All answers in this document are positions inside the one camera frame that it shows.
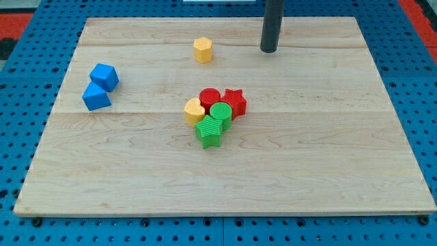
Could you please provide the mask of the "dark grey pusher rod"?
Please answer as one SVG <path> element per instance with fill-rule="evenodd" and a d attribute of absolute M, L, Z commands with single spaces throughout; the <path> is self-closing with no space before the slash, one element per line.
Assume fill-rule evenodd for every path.
<path fill-rule="evenodd" d="M 266 0 L 260 49 L 274 53 L 279 43 L 279 34 L 285 8 L 285 0 Z"/>

